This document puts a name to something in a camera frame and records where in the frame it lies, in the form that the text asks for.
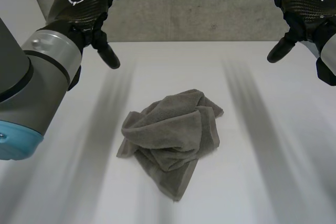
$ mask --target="robotic hand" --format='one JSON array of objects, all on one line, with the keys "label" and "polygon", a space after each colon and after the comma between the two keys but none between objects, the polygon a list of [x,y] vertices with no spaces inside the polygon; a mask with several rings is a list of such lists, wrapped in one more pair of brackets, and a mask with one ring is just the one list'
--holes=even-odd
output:
[{"label": "robotic hand", "polygon": [[269,53],[274,63],[286,56],[298,41],[309,41],[319,51],[319,79],[336,85],[336,0],[274,0],[290,29]]},{"label": "robotic hand", "polygon": [[[113,0],[55,0],[47,18],[49,25],[42,29],[56,30],[73,38],[81,52],[83,47],[91,44],[110,68],[117,69],[120,61],[108,45],[106,33],[101,30],[112,3]],[[78,83],[80,71],[81,68],[69,90]]]},{"label": "robotic hand", "polygon": [[112,69],[119,59],[101,30],[113,0],[55,0],[47,25],[20,47],[0,19],[0,159],[33,155],[92,45]]}]

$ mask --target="crumpled towel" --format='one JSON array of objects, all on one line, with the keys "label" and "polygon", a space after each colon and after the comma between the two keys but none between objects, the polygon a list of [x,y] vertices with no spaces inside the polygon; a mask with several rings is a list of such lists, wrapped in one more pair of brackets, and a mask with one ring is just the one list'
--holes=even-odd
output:
[{"label": "crumpled towel", "polygon": [[117,157],[134,154],[158,188],[179,201],[198,159],[219,146],[215,118],[222,114],[195,89],[167,96],[141,113],[129,113]]}]

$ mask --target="black robotic glove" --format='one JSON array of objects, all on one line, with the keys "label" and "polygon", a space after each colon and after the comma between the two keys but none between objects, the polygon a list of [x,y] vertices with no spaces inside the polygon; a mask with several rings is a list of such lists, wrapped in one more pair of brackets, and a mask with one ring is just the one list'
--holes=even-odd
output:
[{"label": "black robotic glove", "polygon": [[[43,29],[66,35],[81,52],[91,44],[110,68],[119,68],[120,61],[108,45],[106,33],[101,30],[112,2],[113,0],[55,0],[47,18],[48,25]],[[81,68],[69,90],[78,83],[80,70]]]},{"label": "black robotic glove", "polygon": [[269,62],[281,60],[298,41],[316,44],[321,52],[325,43],[336,32],[336,0],[274,0],[284,13],[289,31],[269,53]]}]

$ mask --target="table surface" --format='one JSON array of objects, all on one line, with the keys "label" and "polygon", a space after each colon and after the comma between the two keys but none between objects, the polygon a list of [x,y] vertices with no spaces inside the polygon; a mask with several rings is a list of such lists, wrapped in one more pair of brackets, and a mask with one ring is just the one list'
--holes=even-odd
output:
[{"label": "table surface", "polygon": [[[303,45],[268,63],[274,45],[115,43],[118,70],[86,49],[36,154],[0,166],[0,222],[336,223],[336,89]],[[134,157],[116,154],[130,111],[188,89],[224,109],[221,144],[173,202]]]}]

